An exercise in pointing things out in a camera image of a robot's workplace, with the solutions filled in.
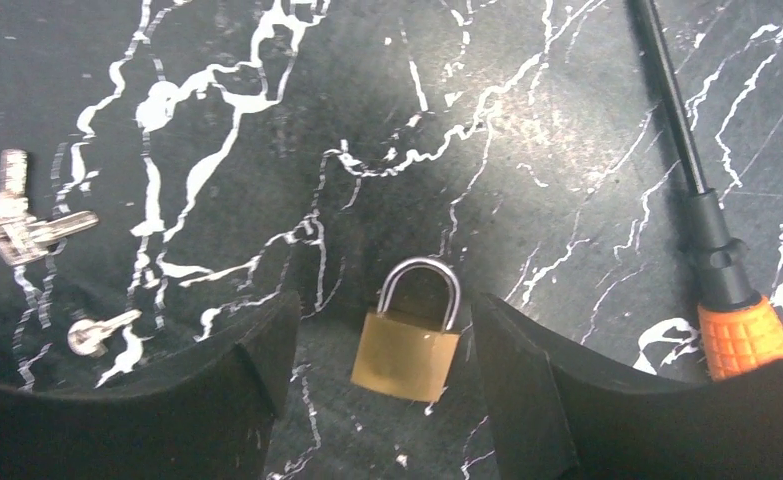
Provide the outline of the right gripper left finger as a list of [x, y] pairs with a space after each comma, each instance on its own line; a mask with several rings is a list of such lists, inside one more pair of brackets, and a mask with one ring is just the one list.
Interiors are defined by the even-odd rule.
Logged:
[[301, 321], [286, 292], [99, 389], [0, 384], [0, 479], [259, 479]]

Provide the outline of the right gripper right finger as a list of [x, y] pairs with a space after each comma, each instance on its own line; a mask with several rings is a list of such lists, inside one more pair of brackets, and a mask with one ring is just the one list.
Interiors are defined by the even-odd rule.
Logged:
[[783, 479], [783, 360], [715, 383], [614, 361], [490, 295], [472, 303], [504, 479]]

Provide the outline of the small silver key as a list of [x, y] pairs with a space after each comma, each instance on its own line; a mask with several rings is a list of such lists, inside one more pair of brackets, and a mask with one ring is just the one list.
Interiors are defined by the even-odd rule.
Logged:
[[79, 320], [70, 326], [67, 344], [76, 355], [100, 357], [107, 351], [104, 340], [118, 328], [130, 325], [141, 315], [140, 310], [132, 309], [107, 320]]

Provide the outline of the brass padlock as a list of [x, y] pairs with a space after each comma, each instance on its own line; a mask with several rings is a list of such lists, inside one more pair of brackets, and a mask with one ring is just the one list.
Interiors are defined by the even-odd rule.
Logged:
[[[445, 281], [448, 303], [442, 320], [391, 308], [398, 282], [414, 270], [432, 271]], [[398, 263], [384, 280], [378, 304], [366, 313], [351, 383], [410, 401], [439, 401], [460, 339], [454, 329], [460, 305], [460, 281], [446, 263], [431, 257]]]

